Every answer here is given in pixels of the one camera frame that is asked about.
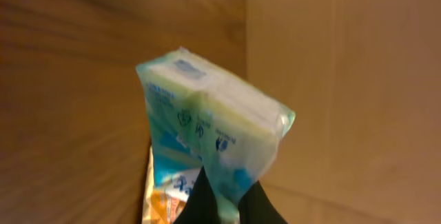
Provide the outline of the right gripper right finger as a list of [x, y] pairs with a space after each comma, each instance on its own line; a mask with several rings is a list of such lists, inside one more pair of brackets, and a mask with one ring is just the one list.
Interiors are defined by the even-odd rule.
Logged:
[[240, 224], [287, 224], [271, 204], [259, 181], [253, 184], [239, 202]]

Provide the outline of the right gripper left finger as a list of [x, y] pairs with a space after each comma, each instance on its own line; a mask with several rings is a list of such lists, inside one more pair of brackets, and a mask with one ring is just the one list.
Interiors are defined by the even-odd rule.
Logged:
[[192, 193], [174, 224], [219, 224], [216, 198], [201, 168]]

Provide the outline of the teal silver small box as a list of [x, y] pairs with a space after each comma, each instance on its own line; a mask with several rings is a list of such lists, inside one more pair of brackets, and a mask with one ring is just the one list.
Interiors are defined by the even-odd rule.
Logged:
[[138, 64], [150, 125], [149, 193], [185, 200], [204, 169], [222, 223], [271, 167], [295, 112], [235, 74], [181, 48]]

